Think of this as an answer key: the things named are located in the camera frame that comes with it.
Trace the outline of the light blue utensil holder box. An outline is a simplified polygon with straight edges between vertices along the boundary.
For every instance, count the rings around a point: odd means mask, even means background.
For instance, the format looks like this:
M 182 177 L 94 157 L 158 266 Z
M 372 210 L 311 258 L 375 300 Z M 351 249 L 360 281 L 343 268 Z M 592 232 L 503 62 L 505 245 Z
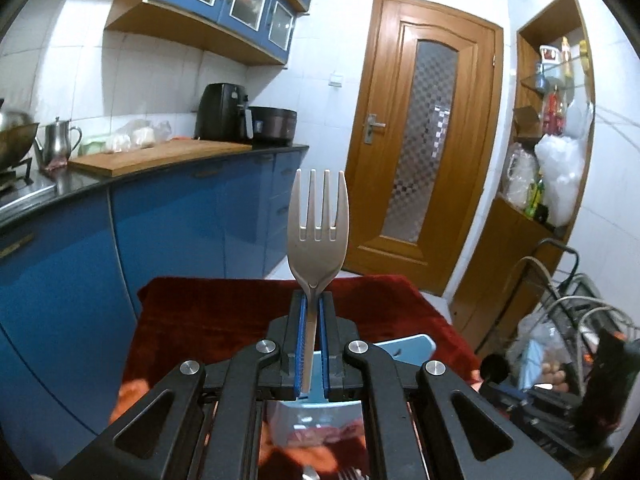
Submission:
M 435 341 L 417 334 L 376 342 L 393 359 L 419 366 L 431 359 Z M 363 435 L 360 401 L 329 402 L 323 390 L 321 352 L 314 352 L 311 389 L 296 401 L 269 401 L 267 422 L 272 443 L 278 448 L 311 448 Z

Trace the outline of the dark rice cooker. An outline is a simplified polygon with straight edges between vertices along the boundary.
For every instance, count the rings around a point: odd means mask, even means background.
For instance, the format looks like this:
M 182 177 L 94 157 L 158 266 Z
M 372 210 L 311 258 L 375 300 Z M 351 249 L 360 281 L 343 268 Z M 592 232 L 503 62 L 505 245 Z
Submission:
M 283 148 L 293 144 L 297 113 L 287 108 L 251 106 L 253 137 L 256 146 Z

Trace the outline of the wooden corner shelf unit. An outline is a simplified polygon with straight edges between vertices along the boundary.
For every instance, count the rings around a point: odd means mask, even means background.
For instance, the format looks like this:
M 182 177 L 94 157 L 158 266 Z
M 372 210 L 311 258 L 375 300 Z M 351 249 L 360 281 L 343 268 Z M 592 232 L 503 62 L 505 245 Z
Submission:
M 515 29 L 515 84 L 498 183 L 450 304 L 478 356 L 497 352 L 548 295 L 577 218 L 593 137 L 594 81 L 578 0 L 547 0 Z

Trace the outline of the beige plastic fork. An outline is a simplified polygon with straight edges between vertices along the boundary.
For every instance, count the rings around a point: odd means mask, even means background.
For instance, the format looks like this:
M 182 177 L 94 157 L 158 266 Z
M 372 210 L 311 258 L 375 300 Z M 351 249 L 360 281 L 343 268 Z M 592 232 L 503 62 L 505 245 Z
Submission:
M 319 299 L 342 270 L 349 239 L 349 200 L 345 174 L 337 173 L 336 211 L 331 211 L 331 173 L 323 173 L 322 200 L 316 200 L 316 172 L 309 173 L 306 214 L 300 214 L 302 172 L 296 171 L 288 206 L 288 266 L 306 296 L 299 393 L 311 387 L 312 357 L 319 322 Z M 316 206 L 321 217 L 316 217 Z

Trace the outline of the black air fryer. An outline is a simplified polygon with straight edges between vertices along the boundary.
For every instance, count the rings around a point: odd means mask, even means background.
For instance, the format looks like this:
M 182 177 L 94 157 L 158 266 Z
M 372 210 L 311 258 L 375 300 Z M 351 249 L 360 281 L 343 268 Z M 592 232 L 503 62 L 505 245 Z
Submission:
M 201 96 L 194 138 L 198 140 L 250 144 L 246 130 L 248 95 L 239 84 L 208 84 Z

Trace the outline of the blue upper wall cabinet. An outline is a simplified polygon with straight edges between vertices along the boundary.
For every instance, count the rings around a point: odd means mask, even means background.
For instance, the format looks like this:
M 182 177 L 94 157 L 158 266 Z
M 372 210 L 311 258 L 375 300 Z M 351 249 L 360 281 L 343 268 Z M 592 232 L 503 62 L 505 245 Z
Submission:
M 310 0 L 113 0 L 105 28 L 178 42 L 246 66 L 288 62 Z

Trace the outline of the blue lower kitchen cabinets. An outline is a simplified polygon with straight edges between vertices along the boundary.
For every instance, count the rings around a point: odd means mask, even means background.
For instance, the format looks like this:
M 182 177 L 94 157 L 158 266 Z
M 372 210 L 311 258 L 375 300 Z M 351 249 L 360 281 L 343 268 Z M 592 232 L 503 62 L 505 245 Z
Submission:
M 135 177 L 56 178 L 1 219 L 1 433 L 52 476 L 107 425 L 160 276 L 263 278 L 283 259 L 303 145 Z

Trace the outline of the white plastic bag on shelf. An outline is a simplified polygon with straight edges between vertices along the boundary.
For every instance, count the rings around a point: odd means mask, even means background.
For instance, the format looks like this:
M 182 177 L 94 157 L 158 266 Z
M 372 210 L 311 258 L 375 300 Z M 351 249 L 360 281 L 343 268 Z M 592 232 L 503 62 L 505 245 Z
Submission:
M 570 223 L 586 164 L 593 104 L 572 103 L 568 107 L 568 133 L 544 134 L 535 145 L 535 155 L 544 178 L 544 204 L 548 222 L 555 228 Z

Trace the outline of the wooden door with glass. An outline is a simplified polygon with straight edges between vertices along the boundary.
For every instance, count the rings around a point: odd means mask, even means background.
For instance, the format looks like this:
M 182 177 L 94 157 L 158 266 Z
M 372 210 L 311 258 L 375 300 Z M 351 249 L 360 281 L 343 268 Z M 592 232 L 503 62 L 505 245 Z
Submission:
M 445 290 L 482 195 L 502 55 L 502 29 L 477 16 L 373 0 L 346 164 L 347 270 Z

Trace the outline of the red floral blanket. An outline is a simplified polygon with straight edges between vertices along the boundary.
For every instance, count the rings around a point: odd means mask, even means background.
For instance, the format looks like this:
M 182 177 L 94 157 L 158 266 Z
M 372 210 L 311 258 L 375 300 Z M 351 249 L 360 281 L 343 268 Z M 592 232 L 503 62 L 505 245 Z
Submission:
M 288 314 L 294 281 L 154 278 L 138 292 L 142 311 L 111 418 L 128 408 L 185 360 L 204 364 L 230 359 L 266 336 L 269 323 Z M 472 384 L 480 361 L 462 336 L 406 278 L 373 275 L 337 278 L 330 286 L 335 310 L 355 322 L 367 341 L 427 334 L 436 359 Z M 323 479 L 369 470 L 366 442 L 358 436 L 314 448 L 279 448 L 262 430 L 258 476 L 299 479 L 311 466 Z

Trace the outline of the green bottle on shelf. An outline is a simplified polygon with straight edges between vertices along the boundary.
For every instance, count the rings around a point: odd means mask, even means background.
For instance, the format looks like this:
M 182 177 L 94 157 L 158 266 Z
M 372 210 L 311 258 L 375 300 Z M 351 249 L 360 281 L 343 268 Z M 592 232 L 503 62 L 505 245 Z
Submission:
M 533 181 L 530 182 L 527 192 L 527 203 L 524 209 L 524 214 L 527 218 L 533 219 L 536 216 L 536 212 L 540 202 L 544 199 L 544 178 L 541 172 L 538 172 Z

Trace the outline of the wooden cutting board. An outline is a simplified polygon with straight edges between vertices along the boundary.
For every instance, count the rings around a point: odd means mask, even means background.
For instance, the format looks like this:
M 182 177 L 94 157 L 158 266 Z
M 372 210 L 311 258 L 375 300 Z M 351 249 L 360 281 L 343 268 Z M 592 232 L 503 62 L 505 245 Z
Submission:
M 98 153 L 79 156 L 68 162 L 70 168 L 97 174 L 101 177 L 121 177 L 178 162 L 192 162 L 222 155 L 249 152 L 248 144 L 172 139 L 170 141 L 129 152 Z

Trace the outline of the stainless steel kettle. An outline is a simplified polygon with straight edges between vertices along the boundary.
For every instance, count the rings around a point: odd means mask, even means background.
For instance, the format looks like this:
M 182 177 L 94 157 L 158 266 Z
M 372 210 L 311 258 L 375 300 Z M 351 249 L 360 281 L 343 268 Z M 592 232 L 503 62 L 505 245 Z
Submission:
M 44 142 L 34 139 L 36 161 L 41 171 L 53 171 L 67 166 L 73 151 L 82 140 L 82 130 L 70 120 L 55 118 L 44 127 Z

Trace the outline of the red bottle on shelf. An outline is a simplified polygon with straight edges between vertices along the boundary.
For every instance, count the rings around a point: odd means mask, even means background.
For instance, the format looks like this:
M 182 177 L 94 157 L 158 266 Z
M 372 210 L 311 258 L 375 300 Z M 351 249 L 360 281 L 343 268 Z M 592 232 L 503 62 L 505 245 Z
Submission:
M 542 133 L 548 136 L 562 136 L 565 127 L 564 94 L 558 86 L 554 86 L 544 98 L 542 108 Z

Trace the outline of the steel wok on stove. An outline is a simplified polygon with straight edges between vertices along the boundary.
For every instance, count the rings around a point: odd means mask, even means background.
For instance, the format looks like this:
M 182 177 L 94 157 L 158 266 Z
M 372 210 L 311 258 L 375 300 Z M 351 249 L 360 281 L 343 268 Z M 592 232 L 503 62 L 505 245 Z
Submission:
M 15 167 L 34 144 L 38 122 L 24 110 L 16 110 L 1 99 L 0 171 Z

